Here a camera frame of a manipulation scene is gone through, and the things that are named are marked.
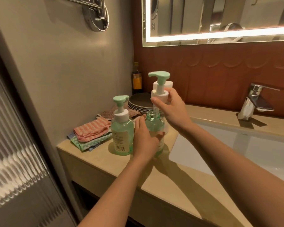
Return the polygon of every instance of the chrome faucet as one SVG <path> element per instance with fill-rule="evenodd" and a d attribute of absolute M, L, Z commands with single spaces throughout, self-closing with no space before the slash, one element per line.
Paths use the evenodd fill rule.
<path fill-rule="evenodd" d="M 261 95 L 262 88 L 269 88 L 273 90 L 280 91 L 280 89 L 263 86 L 260 84 L 251 84 L 248 96 L 242 106 L 240 113 L 238 114 L 238 119 L 248 121 L 254 113 L 256 108 L 258 111 L 273 111 L 273 106 L 271 106 Z"/>

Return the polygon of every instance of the stack of plates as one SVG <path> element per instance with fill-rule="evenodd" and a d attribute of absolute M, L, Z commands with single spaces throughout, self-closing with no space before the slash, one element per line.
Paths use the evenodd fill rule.
<path fill-rule="evenodd" d="M 128 100 L 129 108 L 139 111 L 142 114 L 147 114 L 149 110 L 153 109 L 151 102 L 151 95 L 149 93 L 139 93 L 132 95 Z"/>

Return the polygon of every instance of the sink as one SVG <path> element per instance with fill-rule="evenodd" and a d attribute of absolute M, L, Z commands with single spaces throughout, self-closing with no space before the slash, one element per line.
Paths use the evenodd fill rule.
<path fill-rule="evenodd" d="M 209 122 L 195 122 L 220 141 L 255 164 L 284 180 L 284 137 L 246 131 Z M 180 134 L 169 159 L 181 165 L 213 175 L 197 150 Z"/>

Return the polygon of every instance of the beige countertop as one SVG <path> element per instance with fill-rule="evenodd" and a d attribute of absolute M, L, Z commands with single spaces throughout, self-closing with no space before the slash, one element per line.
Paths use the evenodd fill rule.
<path fill-rule="evenodd" d="M 239 122 L 236 112 L 233 111 L 191 105 L 187 105 L 186 108 L 193 120 L 207 120 L 284 136 L 284 119 L 253 115 L 251 123 Z M 180 210 L 216 225 L 251 226 L 214 176 L 176 164 L 168 159 L 177 136 L 177 131 L 170 127 L 164 139 L 163 154 L 146 167 L 138 187 Z M 130 156 L 118 156 L 113 153 L 112 140 L 85 153 L 81 153 L 69 140 L 61 142 L 57 148 L 116 177 L 130 159 Z"/>

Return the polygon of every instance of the person's right arm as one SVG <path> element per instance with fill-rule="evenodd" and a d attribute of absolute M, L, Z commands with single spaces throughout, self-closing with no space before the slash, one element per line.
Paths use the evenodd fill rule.
<path fill-rule="evenodd" d="M 229 196 L 253 226 L 284 227 L 284 181 L 233 151 L 194 124 L 176 90 L 166 89 L 170 105 L 152 102 L 197 149 Z"/>

